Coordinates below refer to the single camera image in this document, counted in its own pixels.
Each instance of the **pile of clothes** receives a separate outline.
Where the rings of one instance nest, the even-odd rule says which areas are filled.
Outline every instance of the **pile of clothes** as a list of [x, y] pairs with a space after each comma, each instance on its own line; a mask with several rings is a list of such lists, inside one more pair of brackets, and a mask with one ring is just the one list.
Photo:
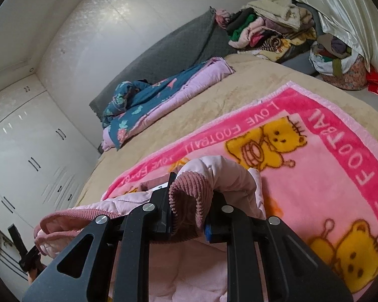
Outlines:
[[239, 53], [252, 53], [271, 61], [279, 61], [286, 53], [294, 52], [292, 46], [310, 40], [304, 49], [307, 51], [317, 39], [312, 14], [291, 0], [252, 1], [235, 14], [217, 10], [216, 22], [227, 31], [228, 44]]
[[352, 49], [342, 40], [332, 34], [324, 34], [318, 37], [316, 45], [312, 51], [319, 55], [323, 62], [333, 63], [333, 75], [342, 76], [341, 60], [352, 55]]

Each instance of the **pink ribbed trim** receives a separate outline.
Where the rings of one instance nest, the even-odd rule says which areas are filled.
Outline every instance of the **pink ribbed trim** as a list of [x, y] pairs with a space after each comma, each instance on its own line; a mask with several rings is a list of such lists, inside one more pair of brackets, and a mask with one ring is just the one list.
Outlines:
[[199, 237], [213, 198], [213, 188], [199, 173], [180, 174], [169, 189], [169, 204], [174, 215], [173, 242]]

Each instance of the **wall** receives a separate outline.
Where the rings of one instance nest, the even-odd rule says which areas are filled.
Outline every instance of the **wall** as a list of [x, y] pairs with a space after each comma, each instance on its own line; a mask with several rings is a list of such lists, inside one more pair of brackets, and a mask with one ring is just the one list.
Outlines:
[[35, 72], [81, 0], [4, 0], [0, 6], [0, 90]]
[[89, 102], [132, 60], [209, 6], [237, 11], [251, 0], [83, 0], [46, 51], [41, 82], [83, 135], [98, 146]]

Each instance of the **white satin curtain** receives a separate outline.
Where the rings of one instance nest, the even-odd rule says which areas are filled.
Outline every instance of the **white satin curtain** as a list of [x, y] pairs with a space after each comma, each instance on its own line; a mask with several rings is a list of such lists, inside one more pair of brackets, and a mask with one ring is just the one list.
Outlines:
[[371, 0], [297, 0], [319, 11], [322, 29], [339, 37], [378, 71], [378, 10]]

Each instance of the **bear print blanket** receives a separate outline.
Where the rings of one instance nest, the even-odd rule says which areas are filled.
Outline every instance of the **bear print blanket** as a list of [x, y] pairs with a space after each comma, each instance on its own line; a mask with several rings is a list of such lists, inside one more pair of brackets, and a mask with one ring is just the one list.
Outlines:
[[366, 291], [378, 274], [378, 142], [359, 123], [289, 82], [143, 159], [102, 200], [206, 155], [259, 170], [266, 215], [283, 219], [355, 300]]

